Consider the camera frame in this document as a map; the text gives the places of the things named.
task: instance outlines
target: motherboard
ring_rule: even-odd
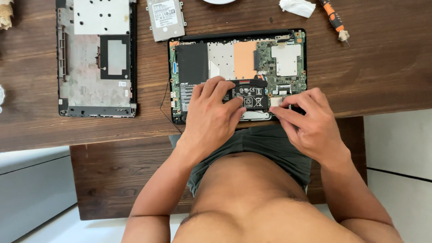
[[[242,121],[272,119],[270,106],[307,89],[305,38],[297,29],[266,38],[169,40],[173,122],[186,121],[193,87],[215,76],[236,84],[223,102],[242,96],[247,109]]]

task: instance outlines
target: screwdriver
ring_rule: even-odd
[[[337,14],[336,11],[334,11],[333,7],[331,6],[330,0],[320,0],[320,3],[324,7],[325,11],[327,12],[330,18],[331,25],[337,32],[339,32],[339,40],[342,42],[346,42],[349,46],[348,31],[344,30],[342,20],[340,20],[339,14]]]

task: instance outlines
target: man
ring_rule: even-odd
[[[246,110],[240,107],[242,98],[222,103],[234,87],[222,77],[194,87],[186,129],[139,194],[123,243],[169,242],[169,215],[188,179],[195,200],[175,243],[402,242],[355,169],[318,88],[288,96],[281,107],[270,108],[283,130],[270,126],[234,133]],[[289,105],[307,114],[283,108]],[[310,158],[321,164],[336,222],[308,202]]]

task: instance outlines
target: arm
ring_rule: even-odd
[[[135,201],[122,243],[169,242],[169,215],[186,187],[192,168],[233,134],[246,108],[243,99],[222,103],[235,87],[222,77],[196,85],[192,92],[184,133],[170,157],[157,169]]]
[[[284,109],[300,106],[307,114]],[[318,89],[288,96],[270,110],[280,120],[290,142],[321,164],[327,203],[336,222],[367,242],[401,242],[385,208],[357,172],[327,98]]]

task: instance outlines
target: man's right hand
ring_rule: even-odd
[[[284,109],[296,105],[306,111],[301,115]],[[339,158],[350,157],[350,151],[340,138],[333,111],[319,88],[288,96],[281,107],[270,107],[288,135],[289,141],[303,154],[321,165],[331,165]]]

